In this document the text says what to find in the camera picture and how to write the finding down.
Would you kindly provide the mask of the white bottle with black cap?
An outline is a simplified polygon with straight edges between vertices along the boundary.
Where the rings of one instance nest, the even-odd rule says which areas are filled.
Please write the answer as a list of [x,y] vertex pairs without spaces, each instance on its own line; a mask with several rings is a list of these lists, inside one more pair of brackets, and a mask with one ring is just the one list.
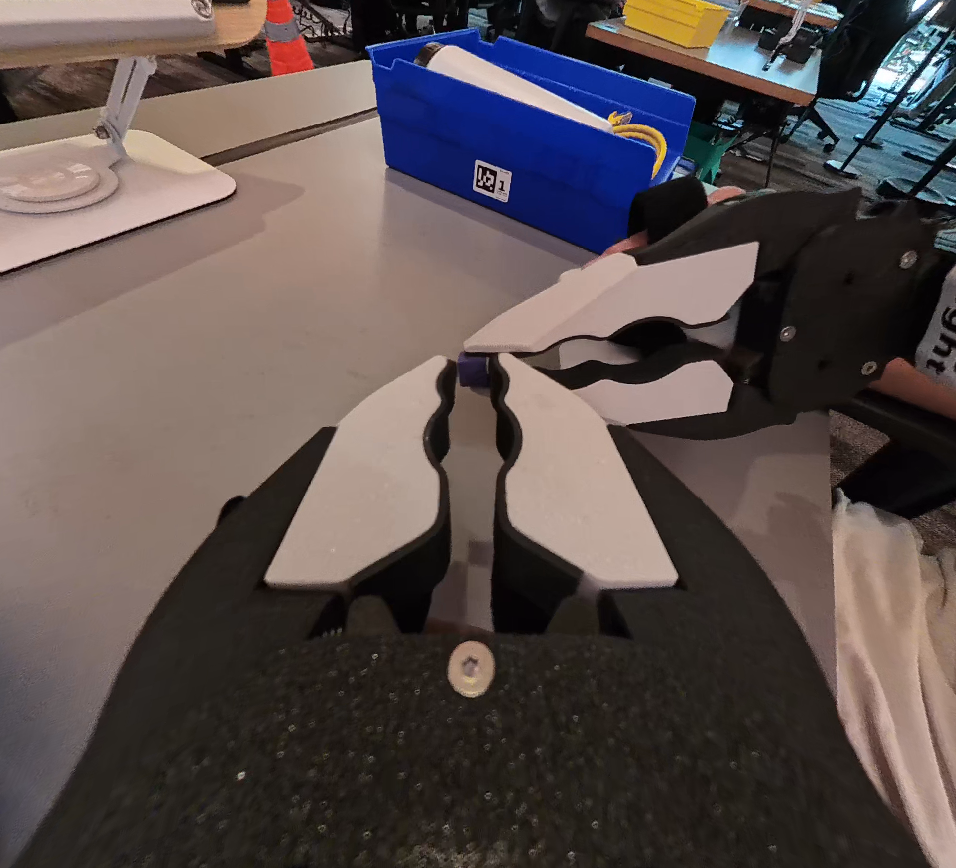
[[609,120],[458,46],[428,43],[418,52],[414,63],[568,121],[576,121],[605,133],[614,132]]

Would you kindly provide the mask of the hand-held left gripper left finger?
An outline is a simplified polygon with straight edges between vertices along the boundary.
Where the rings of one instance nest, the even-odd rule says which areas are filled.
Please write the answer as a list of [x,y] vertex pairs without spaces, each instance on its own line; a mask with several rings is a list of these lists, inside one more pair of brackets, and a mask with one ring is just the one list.
[[450,562],[443,460],[456,365],[435,356],[335,427],[265,573],[272,589],[377,597],[403,633],[424,629]]

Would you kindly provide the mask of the light wooden table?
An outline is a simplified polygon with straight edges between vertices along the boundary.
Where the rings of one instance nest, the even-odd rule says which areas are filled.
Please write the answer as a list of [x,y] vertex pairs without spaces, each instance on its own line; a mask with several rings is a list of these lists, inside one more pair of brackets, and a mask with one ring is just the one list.
[[678,78],[699,77],[724,89],[805,107],[818,95],[822,52],[814,49],[804,64],[777,58],[758,49],[758,35],[726,25],[708,48],[684,48],[634,30],[621,18],[588,26],[587,38],[624,56],[639,76],[674,83]]

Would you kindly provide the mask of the person's right forearm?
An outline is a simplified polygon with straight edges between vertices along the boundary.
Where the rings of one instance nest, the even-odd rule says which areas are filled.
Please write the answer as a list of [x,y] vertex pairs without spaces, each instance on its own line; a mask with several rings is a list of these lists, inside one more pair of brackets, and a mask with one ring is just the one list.
[[890,360],[870,389],[882,396],[955,419],[954,389],[933,380],[906,360]]

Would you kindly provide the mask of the blue plastic bin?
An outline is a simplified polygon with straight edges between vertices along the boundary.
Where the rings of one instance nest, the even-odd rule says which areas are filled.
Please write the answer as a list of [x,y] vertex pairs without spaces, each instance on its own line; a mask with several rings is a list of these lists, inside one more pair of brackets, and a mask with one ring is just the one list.
[[[508,73],[608,124],[615,113],[660,133],[645,141],[520,102],[499,87],[433,71],[438,50]],[[367,49],[387,165],[592,253],[630,234],[635,196],[669,181],[683,156],[694,97],[476,29]]]

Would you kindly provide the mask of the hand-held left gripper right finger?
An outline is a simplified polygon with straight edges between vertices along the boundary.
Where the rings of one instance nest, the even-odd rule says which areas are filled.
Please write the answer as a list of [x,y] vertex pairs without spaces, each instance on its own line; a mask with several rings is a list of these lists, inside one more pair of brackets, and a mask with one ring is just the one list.
[[493,521],[498,633],[542,633],[566,599],[672,589],[677,569],[610,427],[512,354],[489,364],[502,459]]

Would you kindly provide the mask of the white stand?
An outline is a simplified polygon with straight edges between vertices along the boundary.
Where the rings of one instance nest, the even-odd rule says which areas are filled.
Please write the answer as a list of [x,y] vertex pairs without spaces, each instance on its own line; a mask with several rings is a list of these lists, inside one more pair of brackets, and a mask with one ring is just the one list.
[[[215,30],[209,0],[2,0],[13,50],[139,46]],[[2,151],[1,271],[8,274],[232,196],[233,178],[130,128],[152,56],[117,61],[92,132]]]

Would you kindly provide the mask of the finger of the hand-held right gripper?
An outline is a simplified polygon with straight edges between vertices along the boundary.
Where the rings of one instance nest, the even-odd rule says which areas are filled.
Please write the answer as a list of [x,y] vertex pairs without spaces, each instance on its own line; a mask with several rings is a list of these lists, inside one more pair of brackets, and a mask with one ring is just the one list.
[[759,243],[639,264],[619,252],[568,271],[501,313],[463,345],[467,353],[537,353],[578,337],[605,339],[646,321],[690,328],[724,319],[754,282]]
[[734,380],[725,350],[683,339],[571,339],[523,360],[572,391],[607,423],[638,426],[722,414]]

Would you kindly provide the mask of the yellow bin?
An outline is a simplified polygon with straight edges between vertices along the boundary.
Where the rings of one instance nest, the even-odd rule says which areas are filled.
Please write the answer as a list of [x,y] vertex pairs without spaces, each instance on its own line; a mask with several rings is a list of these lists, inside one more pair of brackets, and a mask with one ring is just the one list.
[[729,9],[704,0],[626,0],[625,25],[685,49],[708,49],[730,18]]

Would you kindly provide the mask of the green plastic chair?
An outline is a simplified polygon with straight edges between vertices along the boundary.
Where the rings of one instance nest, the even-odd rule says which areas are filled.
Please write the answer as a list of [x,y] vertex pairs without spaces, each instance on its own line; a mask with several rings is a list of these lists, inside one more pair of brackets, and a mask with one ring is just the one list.
[[694,175],[705,184],[716,184],[724,154],[734,144],[740,132],[735,124],[706,124],[691,121],[683,159],[695,165]]

